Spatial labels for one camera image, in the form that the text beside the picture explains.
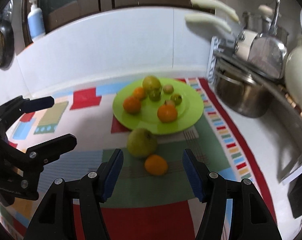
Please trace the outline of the small tan fruit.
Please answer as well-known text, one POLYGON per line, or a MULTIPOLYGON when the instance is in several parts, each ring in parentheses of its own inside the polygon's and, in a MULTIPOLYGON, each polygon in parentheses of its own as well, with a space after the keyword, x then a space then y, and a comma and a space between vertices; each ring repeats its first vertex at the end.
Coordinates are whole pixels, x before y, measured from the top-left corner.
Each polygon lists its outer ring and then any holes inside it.
POLYGON ((166 105, 166 106, 173 106, 173 107, 176 106, 176 104, 175 104, 175 102, 173 100, 165 100, 164 105, 166 105))

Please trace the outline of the small orange mandarin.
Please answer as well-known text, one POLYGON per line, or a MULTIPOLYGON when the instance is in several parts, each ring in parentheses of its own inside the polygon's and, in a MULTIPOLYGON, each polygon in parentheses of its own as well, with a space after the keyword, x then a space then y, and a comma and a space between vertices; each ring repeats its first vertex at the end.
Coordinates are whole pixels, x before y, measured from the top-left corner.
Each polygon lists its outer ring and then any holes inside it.
POLYGON ((146 98, 146 91, 143 87, 137 87, 133 90, 132 96, 142 101, 146 98))
POLYGON ((168 163, 163 157, 152 154, 145 160, 144 168, 153 176, 163 176, 168 171, 168 163))

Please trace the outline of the green plate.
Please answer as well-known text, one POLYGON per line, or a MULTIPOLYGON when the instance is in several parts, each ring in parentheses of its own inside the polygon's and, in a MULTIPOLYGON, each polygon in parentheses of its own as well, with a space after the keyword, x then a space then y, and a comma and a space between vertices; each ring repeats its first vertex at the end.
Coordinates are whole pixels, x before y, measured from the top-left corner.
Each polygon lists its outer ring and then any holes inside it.
POLYGON ((184 131, 193 126, 204 112, 204 103, 198 91, 184 81, 160 77, 162 85, 172 85, 174 93, 180 94, 182 102, 176 106, 177 118, 173 122, 163 123, 158 118, 158 109, 170 99, 169 94, 161 93, 160 101, 145 98, 141 102, 141 110, 137 114, 129 114, 123 108, 123 102, 132 96, 135 88, 142 86, 142 79, 132 81, 117 92, 112 110, 114 117, 128 129, 145 128, 156 135, 167 135, 184 131))

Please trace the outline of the orange with stem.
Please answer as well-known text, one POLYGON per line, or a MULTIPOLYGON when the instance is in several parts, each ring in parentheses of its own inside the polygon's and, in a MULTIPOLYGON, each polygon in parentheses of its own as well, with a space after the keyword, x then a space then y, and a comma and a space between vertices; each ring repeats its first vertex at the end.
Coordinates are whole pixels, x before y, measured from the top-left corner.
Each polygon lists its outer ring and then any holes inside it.
POLYGON ((162 105, 157 111, 158 119, 163 123, 173 122, 178 117, 178 112, 173 105, 162 105))

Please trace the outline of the steel scoop ladle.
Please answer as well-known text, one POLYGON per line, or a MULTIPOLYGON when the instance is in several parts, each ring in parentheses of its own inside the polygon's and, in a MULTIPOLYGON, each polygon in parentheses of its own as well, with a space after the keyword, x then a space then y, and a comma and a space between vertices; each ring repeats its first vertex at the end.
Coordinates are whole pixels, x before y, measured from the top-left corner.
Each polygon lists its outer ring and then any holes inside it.
POLYGON ((259 33, 254 38, 248 56, 248 62, 270 79, 281 79, 284 75, 284 63, 287 59, 286 45, 276 38, 281 0, 275 0, 275 11, 267 33, 259 33))

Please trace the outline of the white ceramic pot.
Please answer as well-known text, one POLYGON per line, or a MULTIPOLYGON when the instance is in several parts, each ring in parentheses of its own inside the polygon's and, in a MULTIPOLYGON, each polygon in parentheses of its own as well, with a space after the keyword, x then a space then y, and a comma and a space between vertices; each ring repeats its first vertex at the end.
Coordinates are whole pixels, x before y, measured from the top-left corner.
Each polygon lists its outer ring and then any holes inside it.
POLYGON ((302 35, 290 52, 285 66, 285 84, 288 93, 302 110, 302 35))

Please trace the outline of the steel pot under rack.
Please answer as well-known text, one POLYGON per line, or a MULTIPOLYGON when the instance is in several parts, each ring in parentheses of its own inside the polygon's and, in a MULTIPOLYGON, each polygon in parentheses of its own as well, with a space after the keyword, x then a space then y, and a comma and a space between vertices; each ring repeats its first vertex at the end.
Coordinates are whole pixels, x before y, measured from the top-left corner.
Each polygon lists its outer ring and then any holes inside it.
POLYGON ((215 70, 214 90, 220 100, 233 111, 248 118, 259 118, 268 110, 273 96, 250 75, 215 70))

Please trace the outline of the black knife block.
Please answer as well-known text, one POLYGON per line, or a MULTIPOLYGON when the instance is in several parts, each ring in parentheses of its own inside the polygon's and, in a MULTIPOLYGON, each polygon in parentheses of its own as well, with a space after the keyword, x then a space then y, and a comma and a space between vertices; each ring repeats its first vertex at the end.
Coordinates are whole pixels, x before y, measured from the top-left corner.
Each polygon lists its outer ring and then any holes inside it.
POLYGON ((302 216, 302 177, 299 177, 295 186, 288 194, 292 215, 294 218, 302 216))

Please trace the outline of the steel pot with lid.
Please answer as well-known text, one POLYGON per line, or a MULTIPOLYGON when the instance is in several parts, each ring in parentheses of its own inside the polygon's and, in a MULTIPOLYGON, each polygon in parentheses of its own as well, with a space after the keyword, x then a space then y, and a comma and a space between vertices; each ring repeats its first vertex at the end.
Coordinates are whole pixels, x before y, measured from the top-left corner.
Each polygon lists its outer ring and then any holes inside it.
MULTIPOLYGON (((267 5, 259 6, 259 13, 244 11, 242 14, 244 28, 256 33, 267 33, 271 27, 274 10, 267 5)), ((275 37, 287 44, 288 31, 277 25, 275 37)))

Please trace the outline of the small yellow fruit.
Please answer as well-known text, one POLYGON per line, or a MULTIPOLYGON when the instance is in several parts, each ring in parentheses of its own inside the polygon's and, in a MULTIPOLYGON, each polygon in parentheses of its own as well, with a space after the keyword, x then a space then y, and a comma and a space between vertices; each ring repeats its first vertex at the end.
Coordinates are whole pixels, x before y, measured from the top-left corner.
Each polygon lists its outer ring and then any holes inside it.
POLYGON ((165 94, 172 94, 174 92, 174 87, 171 84, 166 84, 163 86, 163 92, 165 94))

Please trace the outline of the black frying pan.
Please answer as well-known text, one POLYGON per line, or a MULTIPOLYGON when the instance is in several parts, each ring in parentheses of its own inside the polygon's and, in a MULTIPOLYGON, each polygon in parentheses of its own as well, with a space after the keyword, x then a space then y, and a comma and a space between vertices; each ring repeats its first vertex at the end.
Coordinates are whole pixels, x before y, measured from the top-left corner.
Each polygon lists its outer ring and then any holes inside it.
POLYGON ((0 21, 0 69, 10 68, 14 57, 14 33, 7 20, 0 21))

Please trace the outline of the large orange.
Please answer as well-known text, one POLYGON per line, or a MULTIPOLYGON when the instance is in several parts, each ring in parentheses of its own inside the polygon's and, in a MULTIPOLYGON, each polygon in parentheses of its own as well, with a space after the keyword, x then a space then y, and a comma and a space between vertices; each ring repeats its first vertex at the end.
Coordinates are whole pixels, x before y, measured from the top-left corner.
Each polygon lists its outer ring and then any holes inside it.
POLYGON ((129 96, 123 101, 123 109, 129 114, 139 113, 141 107, 141 102, 134 96, 129 96))

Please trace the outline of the colourful patterned table mat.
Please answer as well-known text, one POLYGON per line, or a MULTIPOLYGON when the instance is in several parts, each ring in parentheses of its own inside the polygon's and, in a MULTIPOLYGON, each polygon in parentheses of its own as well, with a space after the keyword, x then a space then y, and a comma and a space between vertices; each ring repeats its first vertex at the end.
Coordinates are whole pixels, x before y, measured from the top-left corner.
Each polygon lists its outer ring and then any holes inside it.
POLYGON ((146 128, 133 131, 113 113, 113 100, 126 86, 119 82, 54 94, 52 108, 24 114, 8 133, 10 145, 25 152, 33 145, 71 133, 76 148, 45 166, 38 191, 44 196, 56 178, 77 180, 108 161, 115 149, 124 163, 112 196, 101 206, 112 239, 194 239, 205 205, 194 196, 182 165, 192 150, 209 170, 228 180, 251 180, 274 211, 266 180, 225 109, 201 78, 173 83, 176 93, 196 102, 176 107, 178 121, 196 108, 204 111, 184 131, 160 135, 146 128))

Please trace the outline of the small green citrus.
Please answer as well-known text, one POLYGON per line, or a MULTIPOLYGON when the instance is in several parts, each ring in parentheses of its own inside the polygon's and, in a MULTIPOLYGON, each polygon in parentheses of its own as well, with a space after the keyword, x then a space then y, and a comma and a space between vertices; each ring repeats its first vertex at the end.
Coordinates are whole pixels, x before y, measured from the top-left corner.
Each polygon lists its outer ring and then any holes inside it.
POLYGON ((174 102, 176 106, 182 103, 182 96, 180 94, 173 94, 171 96, 171 100, 174 102))
POLYGON ((149 93, 149 98, 153 102, 157 102, 161 100, 161 91, 159 89, 151 90, 149 93))

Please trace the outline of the blue pump soap bottle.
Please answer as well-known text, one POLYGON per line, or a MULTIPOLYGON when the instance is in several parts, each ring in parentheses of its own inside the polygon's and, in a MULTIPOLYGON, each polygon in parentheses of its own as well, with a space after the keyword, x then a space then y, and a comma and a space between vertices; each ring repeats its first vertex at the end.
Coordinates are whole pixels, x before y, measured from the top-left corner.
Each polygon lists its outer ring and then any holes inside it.
POLYGON ((37 0, 29 0, 30 12, 27 15, 30 36, 33 42, 46 34, 42 9, 38 7, 37 0))

